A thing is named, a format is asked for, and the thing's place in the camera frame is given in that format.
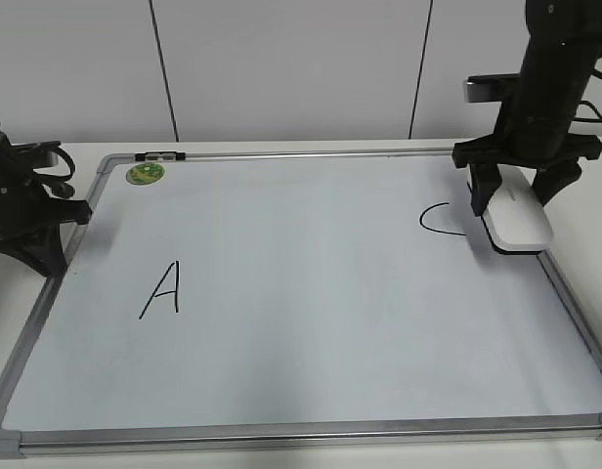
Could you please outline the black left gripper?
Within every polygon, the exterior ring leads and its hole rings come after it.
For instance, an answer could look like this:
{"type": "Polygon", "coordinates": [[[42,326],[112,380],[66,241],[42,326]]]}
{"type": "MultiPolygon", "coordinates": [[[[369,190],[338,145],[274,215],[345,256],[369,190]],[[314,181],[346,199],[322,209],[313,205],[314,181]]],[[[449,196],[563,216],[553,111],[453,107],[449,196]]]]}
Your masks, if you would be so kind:
{"type": "Polygon", "coordinates": [[[0,146],[0,253],[43,277],[67,263],[60,225],[86,225],[92,209],[74,200],[75,164],[59,146],[0,146]]]}

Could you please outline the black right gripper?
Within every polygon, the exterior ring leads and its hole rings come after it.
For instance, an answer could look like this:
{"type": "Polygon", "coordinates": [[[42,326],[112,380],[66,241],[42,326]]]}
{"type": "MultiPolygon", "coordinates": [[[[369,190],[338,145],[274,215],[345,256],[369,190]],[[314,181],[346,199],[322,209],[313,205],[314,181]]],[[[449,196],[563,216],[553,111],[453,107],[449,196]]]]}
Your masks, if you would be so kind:
{"type": "Polygon", "coordinates": [[[456,144],[452,160],[469,165],[471,208],[482,216],[502,184],[497,164],[537,169],[532,190],[541,206],[581,177],[578,159],[596,160],[598,137],[570,131],[583,95],[504,92],[491,98],[500,108],[491,134],[456,144]]]}

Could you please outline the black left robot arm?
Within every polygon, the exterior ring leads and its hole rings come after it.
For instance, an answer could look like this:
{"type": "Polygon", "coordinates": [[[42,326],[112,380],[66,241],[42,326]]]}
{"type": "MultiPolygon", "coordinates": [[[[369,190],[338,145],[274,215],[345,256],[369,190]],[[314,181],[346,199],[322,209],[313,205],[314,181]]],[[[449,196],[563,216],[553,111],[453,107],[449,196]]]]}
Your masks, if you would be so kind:
{"type": "Polygon", "coordinates": [[[0,253],[43,277],[64,274],[60,227],[92,216],[87,201],[72,198],[74,171],[59,141],[13,145],[0,129],[0,253]]]}

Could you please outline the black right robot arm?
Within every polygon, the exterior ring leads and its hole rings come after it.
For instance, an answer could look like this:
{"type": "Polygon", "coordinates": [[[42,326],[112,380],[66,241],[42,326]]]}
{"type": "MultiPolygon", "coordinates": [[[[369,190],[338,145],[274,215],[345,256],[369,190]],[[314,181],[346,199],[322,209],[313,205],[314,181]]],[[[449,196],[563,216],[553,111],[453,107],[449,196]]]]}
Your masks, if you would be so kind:
{"type": "Polygon", "coordinates": [[[471,208],[482,216],[500,188],[500,166],[536,170],[531,184],[546,205],[581,177],[579,161],[596,160],[602,142],[570,133],[589,79],[602,58],[602,1],[529,1],[529,42],[517,73],[471,75],[466,102],[500,104],[490,135],[458,143],[456,168],[471,177],[471,208]]]}

